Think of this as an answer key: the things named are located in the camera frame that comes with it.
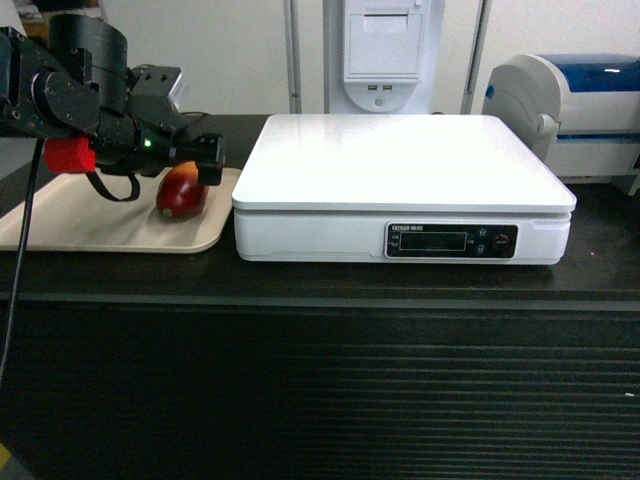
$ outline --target white digital scale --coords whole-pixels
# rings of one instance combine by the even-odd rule
[[[233,191],[245,260],[554,264],[576,199],[497,118],[276,115]]]

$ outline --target red component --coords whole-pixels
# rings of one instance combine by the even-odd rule
[[[96,152],[84,137],[49,138],[44,142],[44,161],[53,173],[96,171]]]

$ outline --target white machine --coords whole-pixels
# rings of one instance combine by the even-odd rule
[[[444,0],[325,0],[325,112],[429,113]]]
[[[553,264],[575,203],[487,116],[276,115],[233,192],[263,261]]]
[[[482,113],[502,119],[565,183],[640,185],[640,60],[516,55],[493,70]]]

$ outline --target wall-mounted device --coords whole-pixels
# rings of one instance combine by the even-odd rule
[[[444,0],[325,0],[325,112],[429,113]]]

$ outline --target blue printer lid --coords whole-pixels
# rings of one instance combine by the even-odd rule
[[[630,55],[540,55],[566,77],[569,90],[579,92],[640,91],[640,59]]]

